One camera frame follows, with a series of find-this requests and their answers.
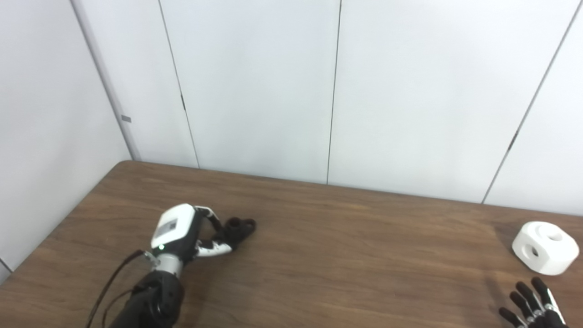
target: robotic arm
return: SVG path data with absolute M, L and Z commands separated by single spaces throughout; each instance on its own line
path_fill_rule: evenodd
M 211 240 L 199 240 L 206 219 L 216 233 Z M 208 207 L 181 204 L 164 212 L 152 237 L 152 252 L 146 254 L 152 271 L 134 286 L 110 328 L 171 328 L 184 297 L 182 268 L 196 257 L 232 252 L 254 231 L 253 219 L 231 218 L 223 226 Z

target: brown table surface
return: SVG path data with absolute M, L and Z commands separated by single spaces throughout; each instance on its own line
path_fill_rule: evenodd
M 181 203 L 258 230 L 185 268 L 176 327 L 509 327 L 497 308 L 534 276 L 510 251 L 521 225 L 553 222 L 583 242 L 581 217 L 122 162 L 0 286 L 0 326 L 82 327 L 121 260 Z M 128 265 L 101 310 L 148 270 Z M 571 326 L 583 322 L 582 273 L 578 259 L 545 278 Z

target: white wall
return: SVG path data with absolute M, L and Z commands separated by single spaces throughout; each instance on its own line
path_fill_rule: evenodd
M 73 8 L 0 2 L 0 257 L 15 269 L 127 146 Z
M 583 14 L 567 35 L 486 204 L 583 215 Z
M 72 0 L 136 160 L 198 167 L 157 0 Z
M 201 168 L 325 183 L 339 0 L 161 4 Z
M 344 0 L 329 183 L 481 202 L 578 0 Z

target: black cable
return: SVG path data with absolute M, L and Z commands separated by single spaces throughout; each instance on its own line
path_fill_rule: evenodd
M 107 305 L 106 309 L 103 310 L 103 316 L 101 317 L 101 328 L 106 328 L 107 311 L 109 311 L 109 309 L 111 309 L 111 306 L 114 305 L 118 299 L 124 297 L 125 295 L 131 293 L 132 291 L 133 291 L 133 289 L 128 289 L 125 292 L 117 295 L 114 299 L 111 300 L 111 302 Z
M 85 328 L 89 328 L 91 326 L 91 322 L 93 321 L 93 317 L 95 316 L 95 313 L 97 312 L 97 308 L 99 307 L 99 303 L 101 303 L 101 300 L 103 300 L 103 296 L 105 296 L 107 290 L 109 289 L 109 287 L 111 286 L 111 283 L 113 282 L 113 279 L 115 279 L 115 276 L 117 276 L 117 274 L 120 273 L 121 269 L 124 268 L 126 264 L 128 264 L 129 262 L 131 262 L 132 260 L 138 258 L 139 256 L 141 256 L 143 254 L 144 254 L 144 251 L 140 250 L 140 249 L 133 252 L 130 256 L 128 256 L 120 264 L 120 266 L 117 267 L 117 269 L 115 269 L 115 271 L 111 275 L 110 279 L 107 281 L 106 285 L 103 286 L 103 289 L 101 290 L 101 293 L 99 294 L 99 297 L 95 301 L 95 305 L 93 305 L 93 309 L 91 310 L 91 313 L 89 313 L 89 318 L 87 318 L 87 324 L 85 325 Z

